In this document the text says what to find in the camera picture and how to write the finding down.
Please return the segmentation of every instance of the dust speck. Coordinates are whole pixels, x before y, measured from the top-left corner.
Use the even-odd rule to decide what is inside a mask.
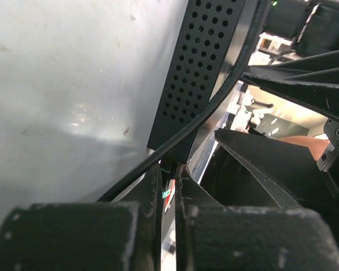
[[[127,127],[127,128],[124,130],[123,135],[125,136],[126,134],[128,134],[128,132],[129,132],[129,127]]]
[[[46,204],[35,204],[35,210],[41,210],[46,207]]]
[[[288,254],[288,250],[286,248],[281,247],[279,252],[279,262],[277,263],[280,269],[285,268],[286,263],[286,254]]]
[[[12,220],[16,221],[16,220],[18,220],[19,218],[20,218],[20,215],[17,213],[16,215],[14,215],[14,216],[12,217]]]
[[[21,134],[22,134],[23,136],[28,136],[28,135],[29,135],[28,132],[29,132],[29,128],[26,128],[26,129],[24,129],[24,130],[22,131]]]
[[[10,231],[8,231],[5,235],[4,235],[5,240],[10,240],[12,238],[12,233]]]
[[[7,52],[9,49],[6,46],[0,45],[0,51],[1,52]]]
[[[58,60],[55,58],[55,56],[50,55],[49,57],[50,57],[50,59],[51,59],[52,61],[59,63]]]
[[[20,264],[15,264],[14,271],[21,271],[21,265]]]
[[[242,251],[234,251],[233,252],[233,256],[238,258],[241,257],[242,255],[244,255],[244,253]]]

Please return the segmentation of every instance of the black cable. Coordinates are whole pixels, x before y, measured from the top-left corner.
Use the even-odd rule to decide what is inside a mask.
[[[271,65],[272,63],[274,63],[275,61],[277,61],[279,58],[281,58],[282,56],[284,55],[287,55],[287,54],[291,54],[295,52],[294,50],[292,49],[289,49],[289,50],[285,50],[285,51],[282,51],[280,53],[278,53],[277,55],[275,55],[268,63],[268,65]]]
[[[267,16],[268,8],[270,6],[269,3],[269,0],[258,1],[244,45],[242,46],[238,58],[232,68],[232,71],[230,75],[225,79],[219,91],[204,107],[203,111],[198,114],[188,125],[183,127],[171,139],[169,139],[150,156],[148,156],[143,162],[132,169],[124,178],[114,184],[114,186],[110,188],[107,192],[105,192],[98,201],[113,200],[131,183],[133,183],[142,174],[148,171],[148,169],[150,169],[155,163],[157,163],[163,155],[173,150],[173,148],[175,148],[176,145],[179,144],[186,136],[188,136],[192,131],[201,126],[216,111],[216,109],[220,106],[223,100],[233,89],[235,83],[240,78],[242,71],[246,68],[250,60],[250,57],[257,45],[258,37],[262,32],[263,24]]]

